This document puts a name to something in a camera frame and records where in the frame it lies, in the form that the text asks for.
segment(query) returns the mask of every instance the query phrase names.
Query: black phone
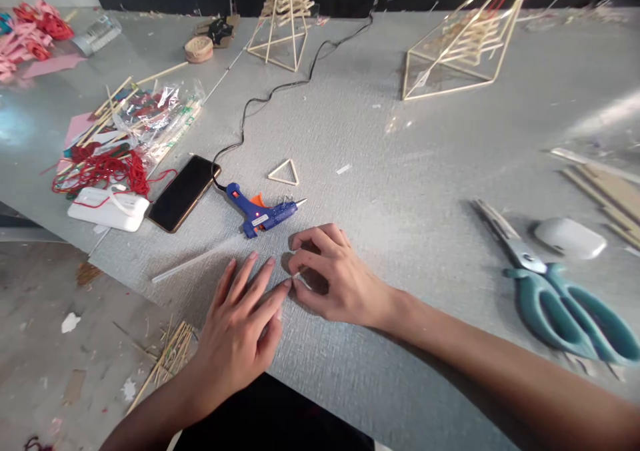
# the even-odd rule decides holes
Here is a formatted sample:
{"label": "black phone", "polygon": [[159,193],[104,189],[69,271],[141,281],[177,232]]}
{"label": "black phone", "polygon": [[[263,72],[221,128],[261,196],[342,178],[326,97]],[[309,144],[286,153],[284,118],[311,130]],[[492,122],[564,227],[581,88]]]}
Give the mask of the black phone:
{"label": "black phone", "polygon": [[147,217],[166,232],[175,233],[219,174],[220,166],[193,156],[162,191]]}

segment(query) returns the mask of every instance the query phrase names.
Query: finger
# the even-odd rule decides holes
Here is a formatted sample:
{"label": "finger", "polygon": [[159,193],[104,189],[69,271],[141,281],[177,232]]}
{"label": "finger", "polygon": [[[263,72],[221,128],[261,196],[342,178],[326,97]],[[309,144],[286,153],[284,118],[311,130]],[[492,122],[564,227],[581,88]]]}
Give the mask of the finger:
{"label": "finger", "polygon": [[293,251],[300,249],[303,242],[311,241],[320,252],[328,252],[335,242],[320,228],[309,228],[308,230],[300,231],[293,236],[293,242],[291,243],[291,249]]}
{"label": "finger", "polygon": [[227,292],[229,291],[229,284],[231,283],[231,278],[233,277],[233,272],[235,271],[236,260],[233,258],[227,264],[227,267],[222,273],[220,280],[218,281],[217,286],[215,287],[215,293],[213,294],[213,301],[211,302],[211,307],[209,308],[209,314],[213,314],[213,312],[220,307],[220,305],[227,299]]}
{"label": "finger", "polygon": [[329,308],[329,298],[311,291],[301,280],[294,279],[295,297],[313,312],[326,317]]}
{"label": "finger", "polygon": [[324,274],[327,271],[327,258],[323,258],[319,254],[312,253],[311,251],[299,250],[289,260],[289,271],[291,275],[294,276],[305,266],[318,271],[320,274]]}
{"label": "finger", "polygon": [[340,228],[334,223],[323,224],[318,226],[327,236],[331,238],[338,246],[346,246],[345,237],[340,232]]}
{"label": "finger", "polygon": [[261,361],[264,370],[266,370],[273,362],[275,351],[278,343],[282,338],[282,308],[278,308],[276,314],[271,316],[267,324],[267,332],[258,342],[257,355]]}
{"label": "finger", "polygon": [[249,318],[251,322],[250,326],[256,332],[257,336],[260,336],[262,329],[264,329],[269,320],[277,312],[278,308],[282,306],[282,302],[287,297],[287,293],[290,289],[291,280],[287,279],[282,281],[273,289],[271,295],[251,315]]}
{"label": "finger", "polygon": [[251,251],[249,257],[245,260],[245,263],[242,265],[240,272],[235,276],[233,280],[233,284],[231,284],[231,289],[227,295],[226,302],[230,304],[236,304],[240,300],[240,296],[242,296],[242,291],[245,289],[247,285],[247,281],[249,280],[249,276],[251,275],[251,270],[255,265],[255,261],[258,257],[258,253],[256,251]]}
{"label": "finger", "polygon": [[258,275],[253,280],[251,287],[245,293],[244,297],[240,301],[240,306],[245,310],[248,315],[253,306],[258,302],[260,296],[262,296],[267,289],[267,284],[271,279],[271,274],[273,273],[273,268],[275,266],[275,258],[271,256],[265,265],[262,267]]}
{"label": "finger", "polygon": [[340,233],[342,234],[342,237],[345,240],[345,244],[348,248],[351,247],[351,241],[349,241],[349,238],[347,237],[347,233],[345,232],[345,230],[340,230]]}

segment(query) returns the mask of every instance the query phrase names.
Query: teal scissors handle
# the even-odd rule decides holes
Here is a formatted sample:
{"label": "teal scissors handle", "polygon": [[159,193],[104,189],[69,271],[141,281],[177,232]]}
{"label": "teal scissors handle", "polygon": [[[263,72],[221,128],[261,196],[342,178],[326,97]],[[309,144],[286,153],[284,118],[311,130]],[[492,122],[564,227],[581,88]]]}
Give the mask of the teal scissors handle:
{"label": "teal scissors handle", "polygon": [[545,275],[524,269],[505,273],[519,281],[525,322],[548,344],[591,360],[620,366],[640,364],[640,344],[627,323],[585,288],[560,276],[561,264]]}

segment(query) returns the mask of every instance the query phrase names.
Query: black cable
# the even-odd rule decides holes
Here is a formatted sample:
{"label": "black cable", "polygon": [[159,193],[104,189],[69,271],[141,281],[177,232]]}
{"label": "black cable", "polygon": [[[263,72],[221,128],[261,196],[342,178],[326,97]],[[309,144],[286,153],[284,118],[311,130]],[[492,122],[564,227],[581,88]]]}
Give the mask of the black cable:
{"label": "black cable", "polygon": [[340,46],[341,44],[349,41],[350,39],[353,39],[358,34],[363,32],[364,30],[368,29],[372,24],[373,24],[373,9],[369,12],[369,22],[364,24],[364,26],[362,26],[360,29],[358,29],[353,34],[348,35],[345,38],[340,39],[339,41],[330,41],[330,40],[327,39],[322,44],[320,44],[320,47],[318,47],[318,50],[316,51],[315,56],[314,56],[314,58],[313,58],[313,60],[311,62],[311,66],[309,68],[309,77],[307,79],[304,79],[302,81],[294,81],[294,82],[278,85],[278,86],[274,87],[271,90],[271,92],[269,92],[269,95],[267,96],[266,99],[263,99],[261,97],[252,97],[249,101],[247,101],[247,103],[245,104],[245,108],[242,111],[242,120],[240,121],[240,142],[239,143],[235,143],[235,144],[231,144],[231,145],[225,147],[224,149],[222,149],[221,151],[219,151],[218,154],[215,155],[215,157],[213,158],[213,162],[211,163],[211,177],[213,178],[213,183],[216,185],[216,187],[218,189],[220,189],[221,191],[224,191],[224,192],[227,191],[226,186],[218,184],[218,182],[215,180],[214,171],[213,171],[213,168],[215,166],[215,162],[224,153],[227,153],[228,151],[231,151],[232,149],[235,149],[236,147],[240,147],[245,143],[245,121],[247,119],[247,109],[249,108],[249,105],[251,103],[254,103],[254,102],[257,102],[257,103],[268,103],[269,101],[271,101],[271,98],[273,97],[273,94],[277,93],[278,91],[281,91],[282,89],[291,89],[292,87],[298,87],[300,85],[309,84],[311,82],[311,78],[313,77],[313,70],[315,69],[315,63],[318,60],[318,56],[320,55],[320,51],[325,46],[325,44],[332,45],[333,49],[330,52],[333,52],[334,50],[336,50],[338,48],[338,46]]}

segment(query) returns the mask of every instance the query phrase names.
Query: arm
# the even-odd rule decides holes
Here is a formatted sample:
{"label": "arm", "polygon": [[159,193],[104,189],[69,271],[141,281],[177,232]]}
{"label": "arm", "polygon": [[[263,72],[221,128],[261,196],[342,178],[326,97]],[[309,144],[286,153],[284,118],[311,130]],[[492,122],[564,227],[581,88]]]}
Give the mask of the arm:
{"label": "arm", "polygon": [[118,424],[101,451],[164,451],[175,433],[204,419],[269,367],[282,336],[281,304],[291,280],[277,286],[256,309],[275,265],[269,258],[245,292],[256,259],[251,253],[233,283],[235,260],[229,262],[194,357]]}
{"label": "arm", "polygon": [[[308,241],[319,255],[300,250]],[[377,328],[433,354],[487,389],[549,448],[640,448],[640,410],[634,405],[388,286],[335,225],[297,234],[292,248],[292,274],[307,267],[329,282],[329,293],[321,296],[294,279],[302,303],[328,320]]]}

